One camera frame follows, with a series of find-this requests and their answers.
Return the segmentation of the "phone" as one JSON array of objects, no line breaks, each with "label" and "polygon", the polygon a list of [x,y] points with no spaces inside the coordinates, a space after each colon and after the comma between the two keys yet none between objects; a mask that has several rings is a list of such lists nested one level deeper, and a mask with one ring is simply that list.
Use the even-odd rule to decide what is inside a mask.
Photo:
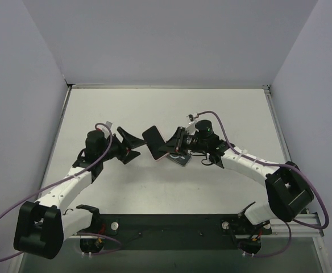
[{"label": "phone", "polygon": [[155,125],[144,131],[142,133],[142,137],[146,141],[146,145],[152,155],[153,160],[158,161],[169,155],[169,153],[159,150],[159,148],[165,144],[165,141]]}]

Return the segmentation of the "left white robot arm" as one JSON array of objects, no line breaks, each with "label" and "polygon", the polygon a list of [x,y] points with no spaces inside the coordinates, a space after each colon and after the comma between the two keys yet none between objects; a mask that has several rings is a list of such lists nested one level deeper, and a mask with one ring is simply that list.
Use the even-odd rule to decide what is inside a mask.
[{"label": "left white robot arm", "polygon": [[51,186],[50,191],[34,202],[26,201],[19,209],[14,237],[14,249],[52,259],[63,242],[84,230],[88,234],[99,231],[101,220],[95,215],[97,208],[78,206],[73,213],[65,214],[72,201],[90,186],[103,171],[105,161],[118,159],[127,164],[140,155],[138,147],[146,144],[121,127],[119,140],[104,123],[96,124],[88,132],[85,148],[81,150],[66,177]]}]

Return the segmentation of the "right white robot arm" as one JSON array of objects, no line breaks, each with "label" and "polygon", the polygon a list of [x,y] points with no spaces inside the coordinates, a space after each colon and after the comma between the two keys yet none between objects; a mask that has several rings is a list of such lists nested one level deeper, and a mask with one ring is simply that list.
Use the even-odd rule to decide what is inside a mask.
[{"label": "right white robot arm", "polygon": [[255,202],[242,213],[252,225],[276,218],[291,222],[314,199],[310,186],[298,173],[298,166],[292,162],[280,166],[228,144],[214,133],[209,120],[197,121],[187,128],[178,127],[159,151],[175,155],[187,152],[204,154],[212,164],[235,171],[264,186],[266,201]]}]

